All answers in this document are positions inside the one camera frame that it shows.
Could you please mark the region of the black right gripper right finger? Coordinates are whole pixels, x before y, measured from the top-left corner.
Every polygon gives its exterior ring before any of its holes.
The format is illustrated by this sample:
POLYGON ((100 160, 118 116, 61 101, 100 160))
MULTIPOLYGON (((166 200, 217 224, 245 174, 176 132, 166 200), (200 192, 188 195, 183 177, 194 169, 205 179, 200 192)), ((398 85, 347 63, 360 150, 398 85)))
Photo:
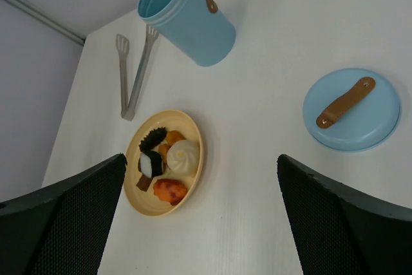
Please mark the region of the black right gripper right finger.
POLYGON ((288 155, 278 157, 277 177, 304 274, 411 274, 411 209, 288 155))

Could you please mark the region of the red orange fried piece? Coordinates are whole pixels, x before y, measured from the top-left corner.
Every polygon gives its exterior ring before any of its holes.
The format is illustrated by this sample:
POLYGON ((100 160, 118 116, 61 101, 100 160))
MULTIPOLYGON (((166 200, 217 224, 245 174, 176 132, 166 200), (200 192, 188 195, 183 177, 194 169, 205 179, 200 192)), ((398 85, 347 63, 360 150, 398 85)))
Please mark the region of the red orange fried piece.
POLYGON ((166 178, 157 180, 153 190, 155 196, 171 205, 179 204, 188 192, 186 186, 180 181, 166 178))

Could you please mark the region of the brown square chocolate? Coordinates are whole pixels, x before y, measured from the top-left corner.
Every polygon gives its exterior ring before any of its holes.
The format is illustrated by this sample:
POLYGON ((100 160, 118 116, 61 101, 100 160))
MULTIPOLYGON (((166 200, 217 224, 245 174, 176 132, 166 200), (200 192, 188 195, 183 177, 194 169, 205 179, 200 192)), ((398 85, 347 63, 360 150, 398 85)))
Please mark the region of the brown square chocolate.
POLYGON ((147 192, 147 190, 149 189, 151 185, 152 180, 153 180, 152 178, 149 178, 145 175, 141 175, 138 182, 136 183, 136 186, 139 190, 143 192, 147 192))

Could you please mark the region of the stainless steel tongs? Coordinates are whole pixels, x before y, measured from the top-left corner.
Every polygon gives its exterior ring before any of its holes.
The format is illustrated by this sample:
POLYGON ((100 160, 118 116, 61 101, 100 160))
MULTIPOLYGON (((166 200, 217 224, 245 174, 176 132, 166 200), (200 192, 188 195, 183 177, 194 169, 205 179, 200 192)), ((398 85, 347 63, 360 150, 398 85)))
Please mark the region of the stainless steel tongs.
POLYGON ((145 28, 145 43, 142 50, 142 55, 136 72, 135 81, 131 90, 131 95, 128 95, 127 88, 127 56, 129 54, 129 39, 121 34, 117 34, 115 46, 118 52, 119 68, 120 68, 120 101, 121 112, 120 116, 124 120, 132 121, 135 116, 135 109, 138 102, 138 97, 144 80, 145 71, 149 62, 151 50, 155 41, 158 38, 158 31, 152 26, 146 25, 145 28))

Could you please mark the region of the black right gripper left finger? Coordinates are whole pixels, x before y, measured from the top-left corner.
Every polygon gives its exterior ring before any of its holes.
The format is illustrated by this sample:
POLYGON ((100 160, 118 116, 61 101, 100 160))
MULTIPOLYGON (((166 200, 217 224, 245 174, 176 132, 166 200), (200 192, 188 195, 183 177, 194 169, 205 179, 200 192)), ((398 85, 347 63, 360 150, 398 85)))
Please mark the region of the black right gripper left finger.
POLYGON ((126 166, 118 154, 1 202, 1 274, 96 274, 126 166))

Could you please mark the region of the black spiky sea cucumber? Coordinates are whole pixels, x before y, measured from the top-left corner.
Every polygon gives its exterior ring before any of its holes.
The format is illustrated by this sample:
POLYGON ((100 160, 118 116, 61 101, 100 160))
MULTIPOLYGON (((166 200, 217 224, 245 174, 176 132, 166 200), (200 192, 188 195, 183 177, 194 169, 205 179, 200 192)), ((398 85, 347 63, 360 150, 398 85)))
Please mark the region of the black spiky sea cucumber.
POLYGON ((146 153, 156 146, 161 144, 161 142, 167 136, 166 127, 160 127, 152 129, 141 141, 139 144, 139 149, 141 153, 146 153))

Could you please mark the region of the orange fried nugget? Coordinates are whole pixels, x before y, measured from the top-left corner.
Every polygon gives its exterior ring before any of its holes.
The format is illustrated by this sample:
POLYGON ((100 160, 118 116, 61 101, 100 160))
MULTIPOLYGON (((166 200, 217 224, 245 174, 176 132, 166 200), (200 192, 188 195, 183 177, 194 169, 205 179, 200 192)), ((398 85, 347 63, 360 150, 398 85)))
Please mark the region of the orange fried nugget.
POLYGON ((185 140, 186 138, 177 130, 168 131, 166 134, 166 141, 167 143, 172 146, 176 142, 181 140, 185 140))
POLYGON ((167 152, 171 148, 169 144, 160 144, 158 147, 158 152, 162 156, 162 160, 167 162, 167 152))

